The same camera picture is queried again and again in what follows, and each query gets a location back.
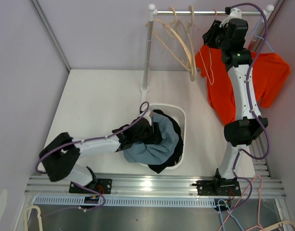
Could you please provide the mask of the blue grey t shirt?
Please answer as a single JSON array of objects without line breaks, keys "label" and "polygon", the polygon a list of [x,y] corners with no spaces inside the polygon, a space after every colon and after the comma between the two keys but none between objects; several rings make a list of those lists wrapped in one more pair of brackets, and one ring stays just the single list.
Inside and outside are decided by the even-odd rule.
[{"label": "blue grey t shirt", "polygon": [[162,141],[159,144],[144,144],[138,142],[123,151],[124,158],[130,163],[160,165],[166,162],[174,153],[179,136],[168,117],[154,113],[153,122],[158,123]]}]

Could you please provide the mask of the black t shirt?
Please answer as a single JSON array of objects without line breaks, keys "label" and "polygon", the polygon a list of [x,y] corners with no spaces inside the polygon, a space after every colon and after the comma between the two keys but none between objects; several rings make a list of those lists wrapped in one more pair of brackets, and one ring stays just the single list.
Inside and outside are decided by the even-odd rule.
[{"label": "black t shirt", "polygon": [[159,174],[163,170],[165,170],[166,168],[175,166],[175,163],[177,163],[179,161],[180,157],[182,156],[184,143],[183,143],[183,139],[181,136],[180,126],[176,122],[176,120],[173,119],[172,117],[170,117],[169,115],[165,114],[161,110],[156,109],[156,110],[153,110],[153,112],[158,115],[165,116],[168,120],[170,120],[170,122],[173,126],[173,129],[174,129],[174,132],[178,135],[178,138],[179,138],[178,142],[175,145],[173,145],[173,153],[164,163],[162,163],[160,165],[149,165],[148,166],[149,169],[151,169],[152,171]]}]

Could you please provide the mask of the beige wooden hanger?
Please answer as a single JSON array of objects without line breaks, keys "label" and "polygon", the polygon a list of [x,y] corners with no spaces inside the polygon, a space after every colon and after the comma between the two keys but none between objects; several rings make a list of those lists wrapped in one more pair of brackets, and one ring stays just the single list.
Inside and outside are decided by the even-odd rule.
[{"label": "beige wooden hanger", "polygon": [[193,6],[190,5],[189,6],[189,11],[191,13],[191,19],[188,22],[187,25],[185,25],[180,19],[177,20],[176,22],[176,30],[177,30],[177,34],[178,36],[181,38],[179,29],[182,28],[186,38],[187,38],[187,43],[184,42],[183,40],[181,40],[184,44],[185,44],[185,54],[187,57],[187,63],[186,63],[186,69],[189,72],[190,75],[190,80],[191,81],[195,81],[198,73],[197,73],[197,69],[196,69],[196,62],[195,62],[195,54],[194,54],[194,49],[193,49],[193,44],[192,44],[192,39],[191,39],[191,30],[193,29],[193,21],[194,21],[194,9]]},{"label": "beige wooden hanger", "polygon": [[176,22],[179,19],[177,17],[177,11],[174,8],[169,7],[168,11],[173,13],[173,21],[166,22],[161,19],[156,19],[157,9],[154,4],[148,6],[148,22],[147,27],[147,41],[145,52],[145,68],[149,69],[149,61],[151,54],[152,39],[155,38],[160,44],[174,57],[174,59],[186,70],[187,57],[184,51],[185,44],[187,43],[186,35],[182,28],[179,29],[181,38],[177,34]]}]

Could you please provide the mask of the orange t shirt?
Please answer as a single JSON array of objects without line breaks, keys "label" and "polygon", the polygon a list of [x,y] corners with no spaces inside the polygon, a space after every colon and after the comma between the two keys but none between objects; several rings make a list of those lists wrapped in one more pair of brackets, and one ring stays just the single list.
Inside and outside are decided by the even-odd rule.
[{"label": "orange t shirt", "polygon": [[[207,99],[223,125],[235,121],[235,100],[233,88],[221,60],[221,51],[204,45],[200,48],[204,62],[209,71],[208,49],[212,55],[214,84],[207,82]],[[196,67],[201,70],[201,77],[207,77],[199,52],[195,56]],[[253,84],[256,100],[260,107],[269,108],[274,103],[291,69],[289,64],[276,53],[261,53],[253,67]]]}]

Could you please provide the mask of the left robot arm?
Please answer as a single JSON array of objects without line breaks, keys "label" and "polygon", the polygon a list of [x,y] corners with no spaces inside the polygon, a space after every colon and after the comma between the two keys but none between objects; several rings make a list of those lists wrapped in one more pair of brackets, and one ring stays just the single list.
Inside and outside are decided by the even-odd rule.
[{"label": "left robot arm", "polygon": [[77,161],[83,157],[105,152],[128,150],[137,143],[159,144],[161,132],[152,117],[138,117],[130,125],[112,131],[107,137],[76,139],[67,132],[60,133],[39,154],[38,164],[44,167],[51,182],[69,180],[86,193],[97,187],[97,178],[90,167],[82,167]]}]

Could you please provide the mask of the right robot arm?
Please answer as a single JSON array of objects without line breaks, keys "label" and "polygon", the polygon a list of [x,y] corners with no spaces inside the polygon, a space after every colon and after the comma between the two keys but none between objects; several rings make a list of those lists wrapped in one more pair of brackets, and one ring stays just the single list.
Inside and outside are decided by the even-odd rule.
[{"label": "right robot arm", "polygon": [[199,196],[240,196],[237,170],[246,148],[259,137],[268,125],[258,109],[252,83],[252,56],[244,47],[248,23],[240,18],[226,22],[215,20],[203,35],[204,44],[219,49],[230,78],[236,107],[236,120],[224,127],[227,141],[224,158],[212,180],[196,182]]}]

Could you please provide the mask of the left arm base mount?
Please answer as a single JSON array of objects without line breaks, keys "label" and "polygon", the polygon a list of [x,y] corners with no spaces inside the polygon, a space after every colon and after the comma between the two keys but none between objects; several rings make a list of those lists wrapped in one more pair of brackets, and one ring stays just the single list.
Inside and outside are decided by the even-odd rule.
[{"label": "left arm base mount", "polygon": [[[101,194],[110,194],[112,189],[112,182],[112,179],[97,179],[86,185],[85,188],[88,188]],[[92,192],[86,189],[82,189],[76,186],[73,182],[71,182],[69,186],[69,193],[88,194]]]}]

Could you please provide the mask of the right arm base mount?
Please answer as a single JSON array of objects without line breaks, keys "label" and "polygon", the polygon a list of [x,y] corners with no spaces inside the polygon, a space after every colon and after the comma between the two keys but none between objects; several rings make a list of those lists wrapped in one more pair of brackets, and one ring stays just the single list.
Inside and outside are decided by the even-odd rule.
[{"label": "right arm base mount", "polygon": [[241,188],[237,178],[225,179],[213,177],[212,180],[198,180],[192,183],[199,196],[241,196]]}]

